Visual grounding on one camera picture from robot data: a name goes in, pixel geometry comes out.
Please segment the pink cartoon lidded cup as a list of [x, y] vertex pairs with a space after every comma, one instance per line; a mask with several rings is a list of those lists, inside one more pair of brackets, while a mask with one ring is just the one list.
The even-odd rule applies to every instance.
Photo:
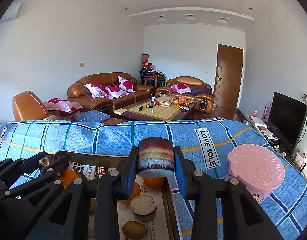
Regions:
[[253, 198], [261, 203], [285, 178], [281, 160], [272, 151], [254, 144], [243, 144], [227, 155], [225, 180], [236, 178]]

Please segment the stacked dark chairs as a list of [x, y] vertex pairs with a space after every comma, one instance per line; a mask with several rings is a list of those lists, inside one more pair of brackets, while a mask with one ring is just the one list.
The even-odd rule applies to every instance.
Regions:
[[143, 67], [139, 74], [142, 85], [154, 86], [156, 88], [165, 86], [165, 75], [156, 69]]

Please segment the large orange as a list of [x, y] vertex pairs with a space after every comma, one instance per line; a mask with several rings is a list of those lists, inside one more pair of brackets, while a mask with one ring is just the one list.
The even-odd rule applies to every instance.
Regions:
[[148, 178], [144, 177], [144, 185], [151, 190], [158, 190], [164, 184], [164, 178]]

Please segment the black television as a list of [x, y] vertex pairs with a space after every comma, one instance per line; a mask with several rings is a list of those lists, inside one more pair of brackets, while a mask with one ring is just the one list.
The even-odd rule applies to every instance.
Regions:
[[274, 92], [267, 121], [269, 129], [283, 143], [286, 152], [292, 154], [300, 140], [307, 118], [307, 104]]

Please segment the brown kiwi fruit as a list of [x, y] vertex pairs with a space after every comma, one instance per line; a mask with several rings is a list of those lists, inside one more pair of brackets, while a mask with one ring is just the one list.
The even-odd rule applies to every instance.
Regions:
[[122, 226], [122, 232], [129, 239], [142, 239], [147, 233], [147, 227], [137, 221], [128, 221]]

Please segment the dark chocolate round toy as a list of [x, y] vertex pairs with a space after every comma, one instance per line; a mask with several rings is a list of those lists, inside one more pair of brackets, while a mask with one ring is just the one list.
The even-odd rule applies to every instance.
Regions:
[[39, 166], [40, 171], [43, 170], [44, 168], [48, 167], [49, 165], [51, 165], [55, 161], [57, 161], [57, 159], [58, 159], [58, 156], [56, 156], [54, 154], [47, 154], [46, 156], [41, 158], [38, 161], [38, 166]]

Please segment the blue plaid table cloth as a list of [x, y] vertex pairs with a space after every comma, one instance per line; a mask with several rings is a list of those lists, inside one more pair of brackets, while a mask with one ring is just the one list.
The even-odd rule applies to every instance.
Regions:
[[[60, 150], [125, 157], [148, 137], [162, 137], [181, 148], [186, 159], [216, 179], [228, 171], [227, 155], [235, 147], [254, 144], [269, 148], [260, 133], [224, 118], [180, 121], [103, 122], [65, 120], [13, 121], [0, 125], [0, 161], [29, 158]], [[261, 203], [284, 239], [296, 239], [307, 226], [307, 181], [283, 160], [285, 178]]]

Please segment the brown leather near chair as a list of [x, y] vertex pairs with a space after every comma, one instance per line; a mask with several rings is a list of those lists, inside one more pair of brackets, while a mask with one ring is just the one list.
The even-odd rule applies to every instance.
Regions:
[[15, 121], [42, 120], [49, 117], [43, 102], [29, 90], [12, 98], [12, 110]]

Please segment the orange tangerine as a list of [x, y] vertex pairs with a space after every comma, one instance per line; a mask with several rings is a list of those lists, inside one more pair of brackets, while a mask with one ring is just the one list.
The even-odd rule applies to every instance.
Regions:
[[67, 188], [70, 185], [70, 183], [73, 182], [74, 179], [76, 178], [81, 178], [84, 181], [87, 180], [83, 173], [75, 172], [70, 169], [66, 169], [58, 179], [62, 182], [63, 187]]
[[140, 194], [141, 194], [141, 187], [140, 187], [140, 185], [137, 182], [135, 182], [134, 183], [134, 187], [133, 187], [133, 192], [130, 195], [130, 197], [128, 198], [128, 200], [120, 200], [120, 202], [122, 202], [125, 205], [129, 205], [131, 200], [133, 198], [139, 196]]

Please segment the white wall air conditioner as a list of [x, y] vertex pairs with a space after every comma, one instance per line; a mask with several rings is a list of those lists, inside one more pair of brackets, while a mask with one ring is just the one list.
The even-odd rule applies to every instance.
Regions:
[[0, 23], [4, 23], [4, 22], [8, 22], [8, 21], [13, 21], [16, 19], [18, 11], [21, 7], [21, 2], [16, 2], [16, 3], [12, 3], [8, 9], [6, 10], [6, 12], [4, 13], [4, 15], [2, 16], [2, 18], [0, 19]]

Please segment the wooden coffee table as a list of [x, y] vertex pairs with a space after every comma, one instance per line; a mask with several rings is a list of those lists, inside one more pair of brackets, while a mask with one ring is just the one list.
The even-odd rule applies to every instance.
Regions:
[[196, 101], [181, 96], [160, 95], [152, 100], [146, 99], [115, 110], [114, 115], [134, 121], [176, 121], [188, 119], [193, 115]]

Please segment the brown wooden door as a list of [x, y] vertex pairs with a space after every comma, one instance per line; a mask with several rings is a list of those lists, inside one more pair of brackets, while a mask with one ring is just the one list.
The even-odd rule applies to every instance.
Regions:
[[218, 44], [214, 87], [214, 104], [234, 110], [240, 93], [243, 70], [243, 49]]

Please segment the pink rectangular tin box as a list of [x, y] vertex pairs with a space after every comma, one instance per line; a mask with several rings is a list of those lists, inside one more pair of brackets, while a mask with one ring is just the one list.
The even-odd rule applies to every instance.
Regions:
[[[65, 156], [69, 169], [87, 180], [99, 179], [117, 168], [126, 156], [95, 155], [58, 151]], [[181, 239], [175, 201], [169, 178], [135, 177], [133, 191], [127, 200], [117, 201], [121, 239]]]

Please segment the layered cylinder cake toy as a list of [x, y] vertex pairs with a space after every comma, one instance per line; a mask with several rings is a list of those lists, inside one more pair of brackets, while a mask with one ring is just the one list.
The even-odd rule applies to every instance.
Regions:
[[146, 178], [171, 177], [175, 154], [170, 140], [161, 137], [143, 139], [138, 145], [138, 175]]

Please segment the brown leather three-seat sofa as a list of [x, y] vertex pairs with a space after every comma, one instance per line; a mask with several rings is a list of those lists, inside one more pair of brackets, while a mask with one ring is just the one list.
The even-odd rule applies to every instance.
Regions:
[[84, 110], [109, 112], [149, 99], [156, 88], [141, 85], [127, 73], [100, 73], [85, 76], [67, 90], [69, 101], [79, 103]]

